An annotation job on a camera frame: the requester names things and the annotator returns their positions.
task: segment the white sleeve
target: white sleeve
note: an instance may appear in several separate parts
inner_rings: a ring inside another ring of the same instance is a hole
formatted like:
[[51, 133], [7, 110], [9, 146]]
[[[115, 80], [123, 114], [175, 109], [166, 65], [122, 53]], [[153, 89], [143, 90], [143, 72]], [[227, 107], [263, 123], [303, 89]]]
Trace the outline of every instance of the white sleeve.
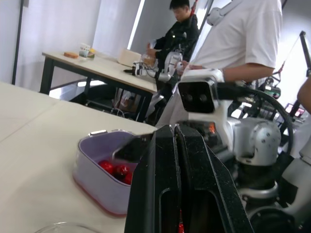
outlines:
[[275, 68], [281, 27], [281, 11], [267, 11], [249, 21], [246, 25], [245, 62]]

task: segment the white shirt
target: white shirt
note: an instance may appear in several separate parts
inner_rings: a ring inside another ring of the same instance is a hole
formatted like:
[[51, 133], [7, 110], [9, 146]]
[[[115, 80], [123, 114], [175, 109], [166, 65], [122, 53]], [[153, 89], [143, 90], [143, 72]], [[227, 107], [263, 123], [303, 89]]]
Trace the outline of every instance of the white shirt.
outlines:
[[[281, 0], [244, 0], [212, 27], [193, 63], [218, 69], [246, 63], [275, 68], [281, 27]], [[176, 91], [157, 126], [187, 119]]]

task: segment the glass bowl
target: glass bowl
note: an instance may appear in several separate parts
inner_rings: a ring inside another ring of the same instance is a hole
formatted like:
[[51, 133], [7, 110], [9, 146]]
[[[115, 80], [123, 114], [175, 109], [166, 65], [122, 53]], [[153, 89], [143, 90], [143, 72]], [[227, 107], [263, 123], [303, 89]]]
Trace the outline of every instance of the glass bowl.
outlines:
[[102, 233], [79, 223], [59, 222], [42, 228], [35, 233]]

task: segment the orange object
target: orange object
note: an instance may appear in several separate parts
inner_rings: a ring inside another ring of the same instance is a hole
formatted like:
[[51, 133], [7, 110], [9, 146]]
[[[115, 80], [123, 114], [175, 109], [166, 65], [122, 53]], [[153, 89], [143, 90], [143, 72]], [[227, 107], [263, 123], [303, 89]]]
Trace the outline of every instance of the orange object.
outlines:
[[209, 124], [209, 131], [210, 131], [211, 133], [215, 133], [215, 132], [216, 132], [215, 123], [210, 123], [210, 124]]
[[198, 0], [195, 0], [193, 6], [191, 7], [191, 15], [194, 15], [196, 4], [198, 3]]
[[155, 58], [152, 58], [152, 57], [150, 57], [150, 56], [148, 56], [148, 57], [145, 57], [145, 58], [143, 59], [143, 62], [144, 62], [145, 64], [147, 64], [147, 65], [153, 67], [153, 66], [155, 65], [155, 63], [156, 63], [156, 59], [155, 59]]
[[64, 52], [64, 56], [65, 57], [70, 57], [70, 58], [73, 58], [73, 59], [77, 59], [79, 57], [79, 55], [74, 53], [74, 52]]

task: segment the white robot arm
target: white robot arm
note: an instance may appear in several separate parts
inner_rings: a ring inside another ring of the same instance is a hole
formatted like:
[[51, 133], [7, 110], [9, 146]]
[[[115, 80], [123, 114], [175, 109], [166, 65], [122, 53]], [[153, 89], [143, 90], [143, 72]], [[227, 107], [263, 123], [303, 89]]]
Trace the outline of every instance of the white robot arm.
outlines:
[[281, 139], [278, 127], [264, 119], [228, 118], [231, 101], [220, 100], [217, 91], [217, 85], [223, 81], [223, 74], [217, 69], [190, 70], [183, 75], [178, 87], [189, 121], [214, 124], [221, 143], [241, 162], [256, 166], [274, 164]]
[[154, 71], [143, 63], [134, 63], [133, 75], [150, 76], [162, 82], [168, 82], [174, 75], [176, 69], [179, 69], [183, 55], [179, 52], [170, 52], [165, 60], [165, 67], [162, 72]]

